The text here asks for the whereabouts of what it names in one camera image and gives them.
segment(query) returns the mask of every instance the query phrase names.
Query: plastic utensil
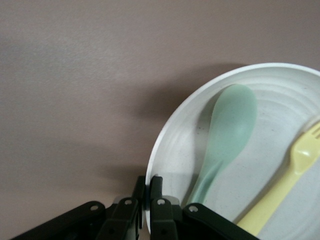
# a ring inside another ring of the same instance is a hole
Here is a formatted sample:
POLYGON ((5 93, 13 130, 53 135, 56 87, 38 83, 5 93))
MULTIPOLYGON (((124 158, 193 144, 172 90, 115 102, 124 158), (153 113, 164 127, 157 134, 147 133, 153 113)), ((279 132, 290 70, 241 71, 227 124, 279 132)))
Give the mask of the plastic utensil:
POLYGON ((213 108, 203 165, 188 199, 204 203, 215 177, 247 144, 257 119, 257 100, 245 85, 227 87, 213 108))
POLYGON ((299 178, 318 157, 320 157, 320 121, 294 142, 290 150, 290 164, 284 175, 237 225, 257 236, 299 178))

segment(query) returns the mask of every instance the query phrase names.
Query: table surface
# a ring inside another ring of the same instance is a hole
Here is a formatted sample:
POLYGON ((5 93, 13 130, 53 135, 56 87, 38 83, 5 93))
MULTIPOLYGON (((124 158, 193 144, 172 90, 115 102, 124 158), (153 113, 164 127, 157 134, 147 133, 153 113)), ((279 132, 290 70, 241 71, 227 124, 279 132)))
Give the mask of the table surface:
POLYGON ((131 194, 171 113, 214 77, 320 70, 319 23, 317 0, 1 1, 0 239, 131 194))

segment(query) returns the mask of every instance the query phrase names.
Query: plate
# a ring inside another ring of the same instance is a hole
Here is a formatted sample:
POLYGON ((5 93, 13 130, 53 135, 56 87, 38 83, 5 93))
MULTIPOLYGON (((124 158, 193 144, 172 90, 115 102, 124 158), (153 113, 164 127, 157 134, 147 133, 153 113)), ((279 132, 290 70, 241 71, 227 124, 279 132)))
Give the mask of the plate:
MULTIPOLYGON (((199 175, 217 94, 232 84, 253 90, 258 115, 248 144, 216 178, 204 205, 236 221, 288 166, 288 151, 306 125, 320 116, 320 72, 289 63, 241 67, 209 81, 171 115, 152 149, 146 185, 163 177, 162 194, 181 206, 199 175)), ((293 187, 257 236, 305 240, 320 236, 320 161, 293 187)), ((150 212, 146 211, 150 229, 150 212)))

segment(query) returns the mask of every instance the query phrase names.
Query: fork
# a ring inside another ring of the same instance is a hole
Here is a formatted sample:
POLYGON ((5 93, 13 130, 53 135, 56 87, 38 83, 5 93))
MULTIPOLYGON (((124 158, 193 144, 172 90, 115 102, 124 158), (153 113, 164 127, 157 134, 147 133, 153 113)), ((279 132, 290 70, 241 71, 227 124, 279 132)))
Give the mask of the fork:
POLYGON ((300 177, 320 157, 320 121, 303 133, 290 149, 289 167, 272 188, 237 223, 257 236, 300 177))

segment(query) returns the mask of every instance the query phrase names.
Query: spoon handle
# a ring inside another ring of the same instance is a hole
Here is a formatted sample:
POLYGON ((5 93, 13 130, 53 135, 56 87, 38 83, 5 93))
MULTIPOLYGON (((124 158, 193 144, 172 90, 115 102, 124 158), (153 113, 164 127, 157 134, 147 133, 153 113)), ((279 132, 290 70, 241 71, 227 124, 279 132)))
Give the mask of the spoon handle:
POLYGON ((284 175, 237 225, 250 234, 257 236, 300 177, 301 174, 296 173, 290 165, 284 175))
POLYGON ((206 174, 201 174, 193 187, 191 195, 188 199, 187 204, 191 203, 199 203, 203 204, 206 199, 206 195, 208 193, 208 189, 212 185, 215 177, 218 175, 220 170, 222 169, 222 161, 215 162, 209 171, 206 174))

